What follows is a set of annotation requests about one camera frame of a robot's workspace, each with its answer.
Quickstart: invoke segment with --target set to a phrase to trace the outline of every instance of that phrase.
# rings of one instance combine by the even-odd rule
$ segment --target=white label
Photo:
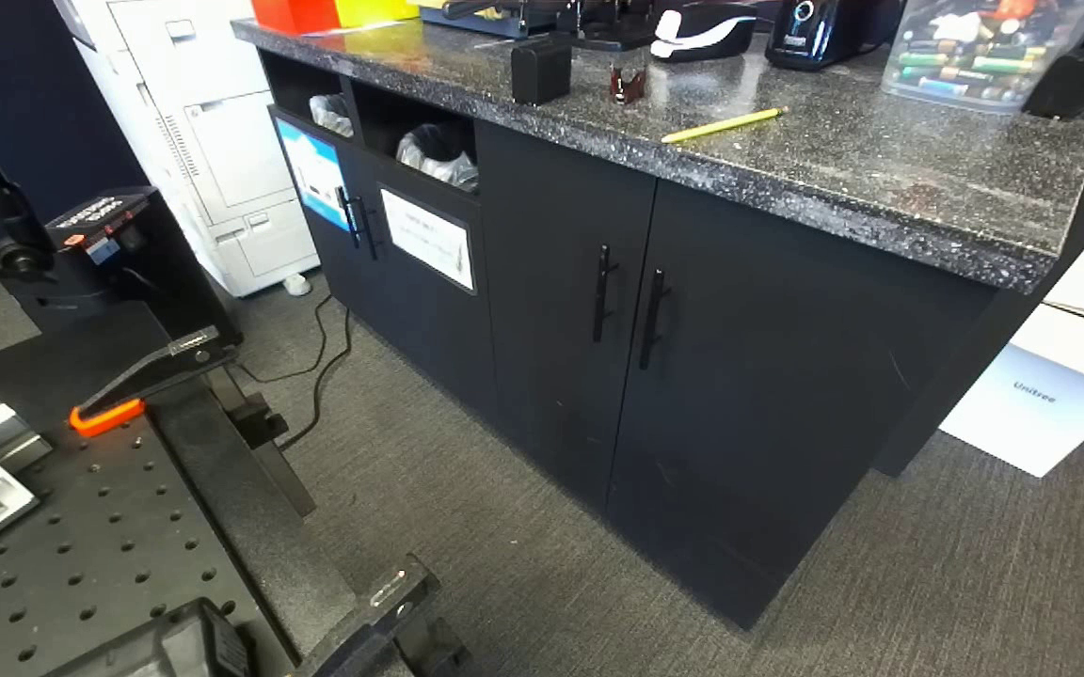
[[[407,205],[386,190],[385,190],[385,216],[396,250],[441,272],[444,279],[459,284],[462,290],[475,290],[467,229]]]

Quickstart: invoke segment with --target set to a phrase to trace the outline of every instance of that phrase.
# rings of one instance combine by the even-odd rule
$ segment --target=cable
[[[327,331],[323,331],[323,307],[327,307],[329,295],[318,299],[318,305],[313,307],[317,319],[317,356],[304,370],[289,370],[278,375],[254,375],[243,363],[235,363],[235,371],[243,371],[250,385],[278,385],[278,379],[296,379],[318,370],[323,353],[327,353]]]
[[[347,319],[343,319],[343,340],[347,340],[343,353],[327,356],[323,370],[318,370],[317,379],[313,379],[313,417],[307,417],[307,425],[296,428],[293,435],[286,435],[286,442],[278,443],[278,453],[302,443],[302,442],[313,435],[313,428],[318,425],[323,386],[327,386],[327,379],[339,371],[339,365],[343,365],[343,363],[348,356],[348,350],[353,350],[353,316],[348,316],[348,307],[347,307]]]

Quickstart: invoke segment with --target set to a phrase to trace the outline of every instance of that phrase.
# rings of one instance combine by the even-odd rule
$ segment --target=countertop
[[[254,24],[232,32],[267,53],[1019,295],[1061,257],[1084,191],[1084,118],[1035,119],[890,98],[879,92],[879,53],[804,77],[766,67],[765,39],[743,58],[703,64],[577,48],[569,98],[516,107],[510,44],[496,39],[421,24],[307,39]],[[646,67],[642,101],[609,101],[614,64]],[[766,107],[785,118],[657,143]]]

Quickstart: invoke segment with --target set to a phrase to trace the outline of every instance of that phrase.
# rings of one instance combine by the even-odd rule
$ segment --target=pegboard
[[[36,507],[0,536],[0,677],[47,672],[190,597],[210,597],[286,672],[224,544],[146,422],[55,448],[21,473]]]

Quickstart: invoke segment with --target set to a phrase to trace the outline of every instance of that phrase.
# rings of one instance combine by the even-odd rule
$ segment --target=gray carpet
[[[313,356],[318,295],[317,279],[313,299],[240,305],[254,371]],[[0,345],[25,331],[0,295]],[[263,386],[293,428],[307,385]],[[318,502],[317,541],[353,585],[416,552],[477,672],[1084,677],[1084,448],[1035,482],[937,435],[900,482],[868,473],[760,627],[736,631],[370,331],[323,404],[289,453]]]

